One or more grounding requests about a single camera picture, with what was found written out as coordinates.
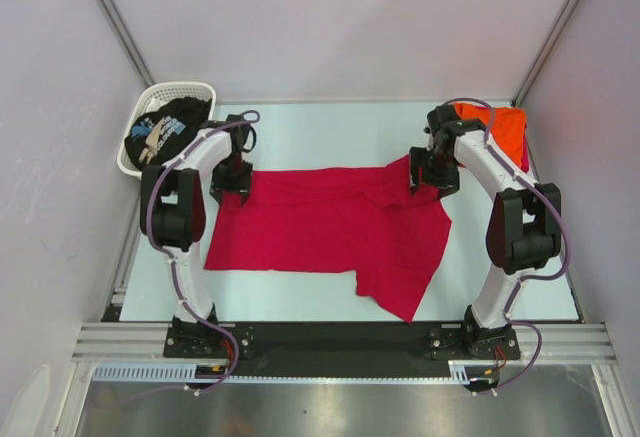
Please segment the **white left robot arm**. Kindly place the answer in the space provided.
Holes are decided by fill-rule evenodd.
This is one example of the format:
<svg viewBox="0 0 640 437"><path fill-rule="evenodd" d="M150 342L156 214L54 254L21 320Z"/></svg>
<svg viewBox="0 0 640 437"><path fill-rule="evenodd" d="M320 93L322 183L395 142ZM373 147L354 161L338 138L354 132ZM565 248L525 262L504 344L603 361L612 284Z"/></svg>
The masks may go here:
<svg viewBox="0 0 640 437"><path fill-rule="evenodd" d="M165 340L167 358L204 358L224 351L239 354L233 334L218 322L215 306L202 276L200 242L207 222L208 183L214 201L228 194L246 202L253 164L244 159L257 144L257 110L209 121L192 142L168 161L142 172L140 229L151 247L164 255L176 307Z"/></svg>

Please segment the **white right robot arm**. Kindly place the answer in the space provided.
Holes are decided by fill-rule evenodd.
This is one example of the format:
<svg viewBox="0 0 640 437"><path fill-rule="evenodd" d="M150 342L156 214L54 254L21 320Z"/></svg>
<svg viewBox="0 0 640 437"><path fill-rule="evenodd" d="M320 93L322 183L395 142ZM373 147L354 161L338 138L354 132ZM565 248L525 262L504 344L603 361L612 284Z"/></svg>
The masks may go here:
<svg viewBox="0 0 640 437"><path fill-rule="evenodd" d="M427 115L426 147L409 152L409 189L430 186L440 198L460 188L466 168L492 199L485 237L491 262L480 294L456 328L430 328L434 360L517 359L520 356L511 309L524 285L542 281L548 261L561 250L561 192L540 184L499 148L487 124L462 119L453 102Z"/></svg>

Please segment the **red polo shirt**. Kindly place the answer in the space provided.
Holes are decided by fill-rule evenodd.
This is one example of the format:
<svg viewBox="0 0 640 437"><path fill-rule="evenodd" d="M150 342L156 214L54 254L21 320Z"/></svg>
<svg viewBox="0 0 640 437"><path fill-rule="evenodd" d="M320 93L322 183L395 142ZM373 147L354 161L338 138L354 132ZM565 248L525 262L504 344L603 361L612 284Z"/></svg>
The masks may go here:
<svg viewBox="0 0 640 437"><path fill-rule="evenodd" d="M413 321L452 221L433 187L411 190L409 158L383 167L256 171L248 201L225 195L208 271L355 274L355 292Z"/></svg>

